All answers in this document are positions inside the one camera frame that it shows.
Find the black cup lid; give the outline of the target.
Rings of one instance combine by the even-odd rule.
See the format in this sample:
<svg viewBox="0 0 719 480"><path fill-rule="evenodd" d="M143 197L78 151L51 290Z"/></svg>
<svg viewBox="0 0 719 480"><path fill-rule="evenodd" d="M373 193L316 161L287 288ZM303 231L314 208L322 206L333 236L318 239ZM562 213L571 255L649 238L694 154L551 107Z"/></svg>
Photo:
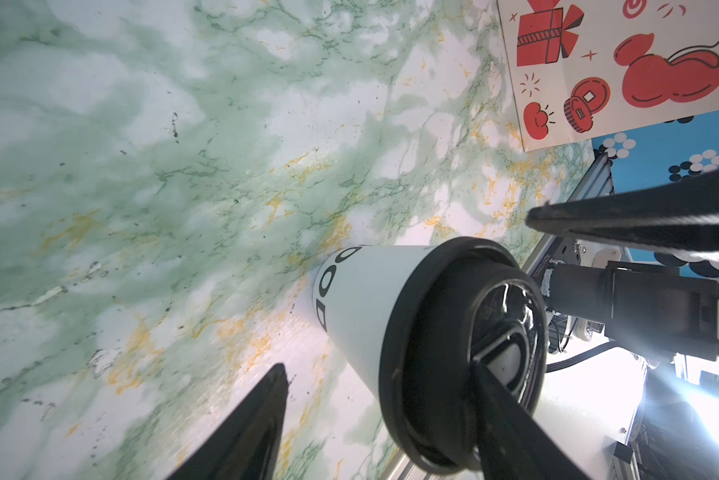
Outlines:
<svg viewBox="0 0 719 480"><path fill-rule="evenodd" d="M471 362L519 348L509 393L533 412L547 360L539 287L497 242L459 237L433 248L401 288L379 360L389 434L417 467L437 475L479 469Z"/></svg>

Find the white paper coffee cup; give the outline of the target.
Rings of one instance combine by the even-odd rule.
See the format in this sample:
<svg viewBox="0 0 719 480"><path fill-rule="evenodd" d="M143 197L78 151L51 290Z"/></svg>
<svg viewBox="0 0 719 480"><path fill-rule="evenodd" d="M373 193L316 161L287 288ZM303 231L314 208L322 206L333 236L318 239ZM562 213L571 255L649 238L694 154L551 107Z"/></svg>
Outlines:
<svg viewBox="0 0 719 480"><path fill-rule="evenodd" d="M379 397L381 348L393 306L431 246L352 246L317 274L312 306L319 326L363 384Z"/></svg>

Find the white red paper gift bag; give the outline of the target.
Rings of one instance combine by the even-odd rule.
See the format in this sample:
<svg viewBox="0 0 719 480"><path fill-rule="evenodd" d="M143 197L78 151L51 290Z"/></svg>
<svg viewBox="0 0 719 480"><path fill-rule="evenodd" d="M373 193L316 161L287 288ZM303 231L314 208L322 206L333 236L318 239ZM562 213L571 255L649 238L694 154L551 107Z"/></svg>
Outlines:
<svg viewBox="0 0 719 480"><path fill-rule="evenodd" d="M719 110L719 0L497 7L525 151Z"/></svg>

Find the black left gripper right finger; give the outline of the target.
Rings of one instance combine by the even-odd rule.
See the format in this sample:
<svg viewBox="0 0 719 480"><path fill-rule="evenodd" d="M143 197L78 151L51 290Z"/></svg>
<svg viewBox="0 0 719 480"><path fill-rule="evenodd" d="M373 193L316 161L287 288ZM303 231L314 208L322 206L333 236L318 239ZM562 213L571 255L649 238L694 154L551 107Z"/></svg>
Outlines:
<svg viewBox="0 0 719 480"><path fill-rule="evenodd" d="M471 364L477 448L487 479L585 479L487 366Z"/></svg>

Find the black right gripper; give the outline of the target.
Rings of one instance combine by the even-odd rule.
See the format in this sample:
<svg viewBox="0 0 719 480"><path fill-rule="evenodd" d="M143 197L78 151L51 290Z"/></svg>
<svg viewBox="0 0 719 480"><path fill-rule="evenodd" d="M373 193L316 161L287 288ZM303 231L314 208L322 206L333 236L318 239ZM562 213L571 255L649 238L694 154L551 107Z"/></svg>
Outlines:
<svg viewBox="0 0 719 480"><path fill-rule="evenodd" d="M527 212L527 227L597 243L665 252L719 252L719 170L651 189ZM674 267L611 261L557 263L541 292L551 311L603 324L605 336L643 357L719 358L719 282Z"/></svg>

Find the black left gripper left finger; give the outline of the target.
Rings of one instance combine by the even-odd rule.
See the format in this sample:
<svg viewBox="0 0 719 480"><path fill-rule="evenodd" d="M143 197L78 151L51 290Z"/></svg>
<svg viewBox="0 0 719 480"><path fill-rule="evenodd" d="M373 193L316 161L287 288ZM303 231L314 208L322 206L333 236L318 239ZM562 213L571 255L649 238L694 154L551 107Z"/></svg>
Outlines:
<svg viewBox="0 0 719 480"><path fill-rule="evenodd" d="M284 364L274 365L172 479L272 479L288 399Z"/></svg>

